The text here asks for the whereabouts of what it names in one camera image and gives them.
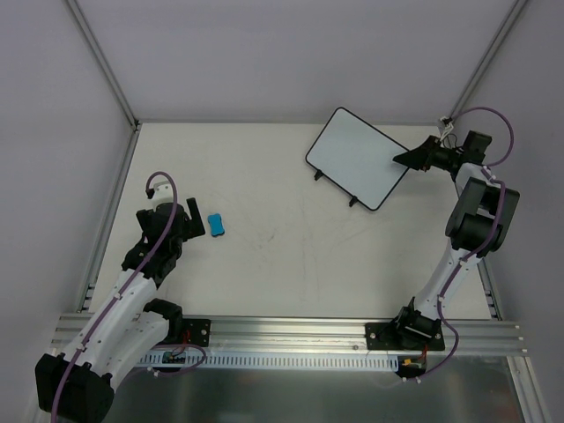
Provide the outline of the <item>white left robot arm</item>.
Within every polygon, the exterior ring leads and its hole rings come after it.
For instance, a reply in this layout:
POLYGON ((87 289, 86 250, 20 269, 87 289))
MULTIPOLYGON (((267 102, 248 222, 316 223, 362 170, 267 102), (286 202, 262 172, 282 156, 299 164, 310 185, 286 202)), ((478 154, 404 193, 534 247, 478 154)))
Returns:
POLYGON ((53 421, 101 422, 120 384, 151 349, 182 354, 208 344, 209 321, 186 319, 181 306, 156 296, 183 244, 205 234, 196 199, 162 200, 136 217, 141 238, 107 299, 60 353, 44 354, 35 366, 39 407, 53 421))

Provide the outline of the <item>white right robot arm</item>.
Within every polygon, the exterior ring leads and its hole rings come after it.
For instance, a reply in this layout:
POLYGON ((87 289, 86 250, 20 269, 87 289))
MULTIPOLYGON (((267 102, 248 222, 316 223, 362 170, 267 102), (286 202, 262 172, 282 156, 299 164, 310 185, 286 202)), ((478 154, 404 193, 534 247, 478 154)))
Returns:
POLYGON ((472 268, 504 242, 520 194, 494 177, 483 160, 492 138, 471 130, 462 146, 447 148, 438 137, 398 154, 393 161, 412 170, 449 173, 459 196, 449 216, 447 245, 431 278, 375 339, 393 350, 444 349, 444 312, 472 268))

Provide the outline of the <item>small white whiteboard black frame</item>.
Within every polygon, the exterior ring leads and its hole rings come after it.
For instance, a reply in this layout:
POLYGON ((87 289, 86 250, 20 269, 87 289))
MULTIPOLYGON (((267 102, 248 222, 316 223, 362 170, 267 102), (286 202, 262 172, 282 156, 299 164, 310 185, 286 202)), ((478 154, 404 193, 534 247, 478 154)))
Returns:
POLYGON ((378 211, 401 182, 408 168, 392 161, 408 149, 346 108, 332 113, 305 155, 336 184, 378 211))

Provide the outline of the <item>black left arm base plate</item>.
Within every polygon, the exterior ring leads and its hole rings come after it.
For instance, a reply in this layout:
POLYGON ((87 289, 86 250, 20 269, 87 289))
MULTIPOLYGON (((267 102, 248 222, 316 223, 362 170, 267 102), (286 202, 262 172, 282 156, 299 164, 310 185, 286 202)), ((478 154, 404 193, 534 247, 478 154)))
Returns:
POLYGON ((183 344, 208 347, 212 321, 203 318, 183 318, 180 340, 183 344))

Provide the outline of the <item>blue whiteboard eraser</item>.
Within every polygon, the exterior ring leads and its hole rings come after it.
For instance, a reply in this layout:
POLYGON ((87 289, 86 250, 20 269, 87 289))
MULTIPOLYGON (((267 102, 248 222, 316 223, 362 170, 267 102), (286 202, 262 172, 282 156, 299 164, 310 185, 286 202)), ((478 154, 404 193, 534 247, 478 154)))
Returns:
POLYGON ((225 234, 226 230, 223 225, 223 219, 219 213, 210 214, 207 217, 207 221, 210 226, 211 237, 216 238, 225 234))

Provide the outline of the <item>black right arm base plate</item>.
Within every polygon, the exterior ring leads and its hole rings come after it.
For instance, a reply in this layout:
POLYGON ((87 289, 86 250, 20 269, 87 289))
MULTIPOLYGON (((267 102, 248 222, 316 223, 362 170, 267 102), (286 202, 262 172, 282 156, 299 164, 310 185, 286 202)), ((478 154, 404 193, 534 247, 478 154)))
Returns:
POLYGON ((369 351, 423 351, 442 352, 445 342, 442 331, 428 337, 422 332, 398 328, 394 322, 365 324, 365 339, 369 351))

